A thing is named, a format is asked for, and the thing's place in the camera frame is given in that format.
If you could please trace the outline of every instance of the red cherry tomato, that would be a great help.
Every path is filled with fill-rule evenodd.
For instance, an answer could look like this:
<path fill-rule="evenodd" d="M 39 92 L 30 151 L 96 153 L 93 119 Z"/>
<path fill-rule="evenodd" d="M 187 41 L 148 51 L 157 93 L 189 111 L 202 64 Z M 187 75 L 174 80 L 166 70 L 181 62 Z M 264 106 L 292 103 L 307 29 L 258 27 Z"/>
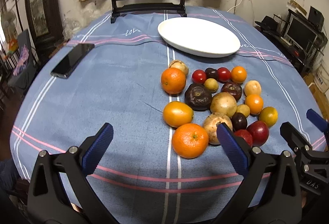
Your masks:
<path fill-rule="evenodd" d="M 194 71 L 193 74 L 192 74 L 192 81 L 194 83 L 204 84 L 206 79 L 207 79 L 207 75 L 201 69 L 198 69 L 198 70 Z"/>
<path fill-rule="evenodd" d="M 227 68 L 219 68 L 218 72 L 218 80 L 221 82 L 227 82 L 231 78 L 231 72 Z"/>

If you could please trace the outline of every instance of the shriveled passion fruit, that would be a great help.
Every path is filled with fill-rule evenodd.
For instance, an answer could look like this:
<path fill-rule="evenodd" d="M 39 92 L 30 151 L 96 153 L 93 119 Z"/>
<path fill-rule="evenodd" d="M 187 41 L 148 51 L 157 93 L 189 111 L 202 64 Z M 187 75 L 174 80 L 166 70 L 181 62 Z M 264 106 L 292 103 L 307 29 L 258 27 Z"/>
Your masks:
<path fill-rule="evenodd" d="M 211 105 L 211 92 L 205 86 L 192 83 L 185 92 L 185 103 L 194 111 L 206 111 Z"/>
<path fill-rule="evenodd" d="M 242 88 L 239 84 L 233 81 L 226 82 L 222 87 L 222 92 L 229 93 L 236 101 L 241 98 Z"/>

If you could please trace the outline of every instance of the orange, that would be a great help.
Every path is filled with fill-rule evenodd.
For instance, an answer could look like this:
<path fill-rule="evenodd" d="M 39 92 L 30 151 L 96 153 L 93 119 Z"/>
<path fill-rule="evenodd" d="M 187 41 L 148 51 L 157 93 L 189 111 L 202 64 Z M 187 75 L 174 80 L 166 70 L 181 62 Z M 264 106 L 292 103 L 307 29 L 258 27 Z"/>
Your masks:
<path fill-rule="evenodd" d="M 247 71 L 240 66 L 237 66 L 231 71 L 231 79 L 236 83 L 243 83 L 247 78 Z"/>
<path fill-rule="evenodd" d="M 264 106 L 263 99 L 257 94 L 248 95 L 244 103 L 249 106 L 252 115 L 259 114 Z"/>
<path fill-rule="evenodd" d="M 186 159 L 202 155 L 209 143 L 206 130 L 193 123 L 180 126 L 172 136 L 174 151 Z"/>
<path fill-rule="evenodd" d="M 167 104 L 163 109 L 164 121 L 174 128 L 187 123 L 191 123 L 194 112 L 191 107 L 182 102 L 173 101 Z"/>
<path fill-rule="evenodd" d="M 162 72 L 161 85 L 167 93 L 178 94 L 185 88 L 185 74 L 178 68 L 168 68 Z"/>

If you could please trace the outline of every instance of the black phone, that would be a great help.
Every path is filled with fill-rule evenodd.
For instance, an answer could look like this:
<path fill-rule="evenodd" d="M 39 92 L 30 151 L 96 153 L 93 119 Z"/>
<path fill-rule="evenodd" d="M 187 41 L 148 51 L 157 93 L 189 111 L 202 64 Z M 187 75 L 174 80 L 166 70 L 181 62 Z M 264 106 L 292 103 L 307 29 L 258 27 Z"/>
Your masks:
<path fill-rule="evenodd" d="M 95 48 L 95 44 L 79 43 L 58 63 L 50 74 L 55 77 L 68 78 L 80 61 L 93 48 Z"/>

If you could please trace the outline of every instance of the onion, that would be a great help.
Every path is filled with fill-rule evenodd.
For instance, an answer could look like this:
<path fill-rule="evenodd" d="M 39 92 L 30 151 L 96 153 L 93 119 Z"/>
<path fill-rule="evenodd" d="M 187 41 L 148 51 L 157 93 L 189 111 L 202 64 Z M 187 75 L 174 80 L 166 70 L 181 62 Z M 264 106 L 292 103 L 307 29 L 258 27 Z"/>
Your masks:
<path fill-rule="evenodd" d="M 185 76 L 189 73 L 189 68 L 181 60 L 173 60 L 169 64 L 169 68 L 178 68 L 185 74 Z"/>

